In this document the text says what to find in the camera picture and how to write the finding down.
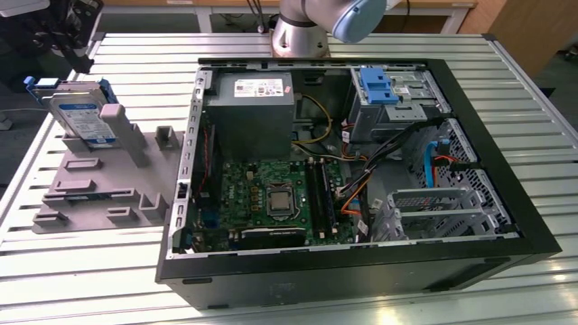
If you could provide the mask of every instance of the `blue latch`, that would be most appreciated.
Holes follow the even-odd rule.
[[[360,68],[362,86],[367,92],[370,104],[396,104],[399,97],[391,90],[391,79],[382,68]]]
[[[24,84],[27,85],[27,91],[32,95],[32,97],[36,99],[36,102],[41,105],[43,99],[36,95],[35,89],[56,89],[56,86],[60,84],[60,80],[57,78],[41,78],[37,83],[35,77],[27,77],[24,79]]]

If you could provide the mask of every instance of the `yellow wire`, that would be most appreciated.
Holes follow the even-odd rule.
[[[328,115],[327,108],[316,101],[315,98],[312,98],[310,95],[303,95],[303,97],[308,98],[315,103],[315,105],[318,105],[319,108],[322,109],[322,111],[323,111],[323,113],[326,114],[326,117],[327,117],[328,126],[327,126],[327,129],[326,129],[326,133],[320,137],[318,137],[316,139],[294,141],[292,143],[294,144],[314,144],[315,142],[322,141],[323,139],[326,139],[327,136],[328,136],[328,134],[330,134],[330,132],[331,132],[331,116]]]

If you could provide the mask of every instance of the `aluminum slotted table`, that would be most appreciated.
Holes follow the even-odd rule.
[[[141,131],[183,131],[196,59],[268,57],[268,40],[109,34],[91,49],[92,75],[71,79],[104,76]],[[511,57],[479,35],[372,35],[355,45],[331,39],[330,47],[335,58],[447,60],[563,252],[459,292],[199,312],[155,283],[161,227],[32,233],[65,150],[48,117],[0,202],[0,323],[575,324],[578,136]]]

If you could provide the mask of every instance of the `sticker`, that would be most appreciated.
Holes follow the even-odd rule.
[[[191,0],[165,0],[167,5],[192,5]]]
[[[363,235],[367,236],[367,230],[368,230],[368,227],[367,227],[367,225],[364,224],[363,220],[359,220],[359,222],[358,222],[358,229],[359,229],[359,231],[363,233]]]
[[[116,136],[99,118],[100,110],[95,104],[60,104],[59,108],[67,124],[93,148],[112,146]]]
[[[406,93],[408,95],[407,87],[394,87],[394,93]]]
[[[235,97],[283,97],[283,79],[239,79]]]
[[[350,133],[347,131],[342,131],[343,142],[350,143]]]
[[[383,201],[379,200],[378,198],[375,198],[372,200],[371,209],[378,209],[379,210],[382,208],[382,205],[383,205]]]

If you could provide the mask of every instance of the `metal table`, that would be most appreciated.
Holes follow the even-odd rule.
[[[143,131],[183,130],[196,59],[266,57],[267,43],[248,34],[112,34],[93,44],[93,75],[71,78],[104,75]],[[478,35],[372,35],[356,45],[330,44],[334,57],[448,61],[563,252],[459,292],[199,312],[153,282],[161,227],[32,233],[65,149],[48,117],[0,202],[0,322],[575,324],[578,137],[511,57]]]

